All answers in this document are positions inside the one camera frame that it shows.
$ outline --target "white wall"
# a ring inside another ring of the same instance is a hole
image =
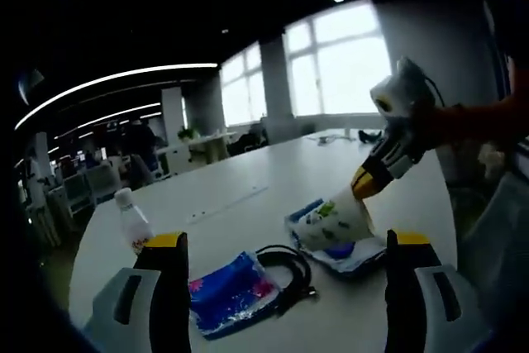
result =
[[[190,88],[185,95],[188,123],[203,136],[224,128],[219,73],[206,83]]]
[[[403,55],[417,62],[436,82],[447,106],[477,106],[498,99],[491,34],[482,4],[387,3],[376,6],[394,67]],[[458,154],[437,150],[449,182],[480,172],[477,144]]]
[[[29,147],[35,149],[36,161],[41,169],[42,176],[51,175],[50,156],[48,155],[48,135],[45,132],[37,132],[30,140]]]
[[[183,126],[182,91],[180,87],[162,90],[162,117],[164,118],[167,142],[179,142],[178,133]]]
[[[278,144],[300,136],[298,122],[292,114],[283,38],[261,41],[260,50],[267,112],[263,123],[270,144]]]

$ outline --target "window frame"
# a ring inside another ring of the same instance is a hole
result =
[[[248,63],[248,55],[255,48],[257,48],[257,50],[259,51],[260,62],[256,66],[250,67],[249,63]],[[261,48],[260,48],[259,42],[255,42],[254,44],[249,45],[242,52],[237,53],[236,55],[232,56],[224,64],[227,64],[227,63],[233,61],[237,57],[242,57],[242,64],[243,64],[242,74],[239,74],[236,77],[233,77],[233,78],[231,78],[229,80],[224,80],[223,77],[222,77],[222,67],[221,67],[221,95],[224,92],[224,89],[225,89],[226,86],[229,86],[230,84],[235,83],[238,80],[243,80],[244,81],[244,85],[245,85],[245,94],[247,96],[247,101],[248,101],[248,111],[249,111],[249,114],[250,114],[250,120],[248,122],[228,124],[227,119],[226,119],[226,109],[224,107],[224,97],[222,96],[222,112],[224,113],[224,122],[226,124],[226,127],[244,126],[244,125],[247,125],[247,124],[258,122],[263,117],[262,115],[259,115],[257,117],[255,115],[253,115],[254,107],[252,106],[251,90],[250,90],[250,79],[253,78],[254,76],[256,76],[259,73],[261,73],[261,76],[263,76],[263,61],[261,59]],[[265,111],[267,111],[267,109],[266,109],[266,96],[264,96],[264,109],[265,109]]]
[[[315,14],[312,14],[309,17],[303,18],[302,20],[296,21],[293,24],[290,24],[289,26],[285,27],[285,33],[283,35],[283,43],[285,48],[285,58],[287,60],[287,71],[288,71],[288,86],[289,86],[289,95],[290,95],[290,103],[292,104],[292,111],[293,115],[295,117],[310,117],[310,116],[317,116],[317,115],[326,115],[326,116],[340,116],[340,115],[374,115],[377,114],[376,112],[367,112],[367,113],[326,113],[325,111],[325,101],[323,99],[323,87],[322,87],[322,76],[321,76],[321,68],[320,68],[320,54],[319,52],[323,49],[326,49],[328,47],[332,47],[334,45],[339,45],[342,43],[346,43],[349,41],[357,41],[362,39],[368,39],[368,38],[384,38],[384,34],[382,32],[382,28],[380,24],[378,24],[372,31],[361,33],[361,34],[352,34],[347,35],[344,37],[341,37],[339,39],[334,39],[332,41],[325,41],[325,42],[318,42],[316,38],[316,28],[315,28],[315,20],[321,17],[324,17],[328,14],[332,14],[333,12],[339,12],[340,10],[344,10],[347,8],[352,8],[355,6],[362,6],[365,4],[370,4],[370,6],[373,8],[375,15],[376,10],[374,9],[374,5],[370,2],[367,3],[366,1],[362,2],[349,2],[337,7],[329,8],[323,12],[318,12]],[[295,50],[290,51],[288,48],[288,29],[295,27],[298,24],[308,24],[308,34],[309,34],[309,45],[301,50]],[[292,61],[305,56],[310,55],[312,58],[312,62],[314,63],[314,75],[316,78],[316,88],[318,92],[317,100],[319,102],[319,113],[313,113],[310,115],[299,115],[298,112],[298,102],[295,98],[294,92],[292,90],[293,87],[293,74],[292,74]]]

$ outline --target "white table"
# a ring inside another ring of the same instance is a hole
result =
[[[312,136],[342,134],[324,131]],[[243,250],[287,243],[284,216],[346,186],[370,145],[335,140],[318,146],[307,137],[239,155],[135,192],[156,232],[188,233],[190,277],[196,279],[233,260]],[[234,203],[251,192],[244,200]],[[448,191],[435,151],[402,179],[367,200],[377,234],[390,227],[426,234],[441,262],[456,266],[455,227]],[[75,259],[69,312],[82,326],[93,297],[135,256],[121,238],[114,202],[96,208]],[[382,270],[353,284],[333,279],[312,264],[321,297],[298,303],[280,318],[217,341],[189,327],[193,351],[317,352],[383,351],[387,322]]]
[[[193,140],[179,142],[176,145],[169,145],[165,148],[160,148],[156,151],[156,154],[167,154],[185,146],[190,147],[193,145],[204,145],[206,149],[207,163],[210,164],[215,160],[224,160],[228,157],[225,139],[230,136],[234,136],[235,134],[235,132],[224,132],[222,134],[213,134],[211,136],[201,136]]]

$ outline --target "orange sleeve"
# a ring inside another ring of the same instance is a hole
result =
[[[463,140],[512,144],[529,136],[529,69],[515,66],[510,70],[512,94],[502,101],[417,115],[415,125],[427,145],[434,148]]]

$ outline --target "person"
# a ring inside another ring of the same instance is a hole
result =
[[[510,56],[508,68],[512,93],[502,101],[482,107],[418,107],[412,122],[427,149],[464,140],[508,148],[529,136],[529,64]]]
[[[99,162],[95,159],[93,153],[90,150],[86,151],[86,155],[84,156],[84,163],[86,164],[87,169],[91,169],[99,165]]]
[[[139,119],[131,121],[125,130],[123,150],[128,155],[139,155],[150,171],[158,168],[155,154],[156,137]]]
[[[74,162],[70,156],[64,157],[59,164],[61,176],[64,179],[71,177],[77,173]]]
[[[262,126],[262,122],[252,124],[248,132],[243,134],[237,142],[229,144],[227,150],[230,156],[240,155],[246,150],[268,145],[268,134]]]

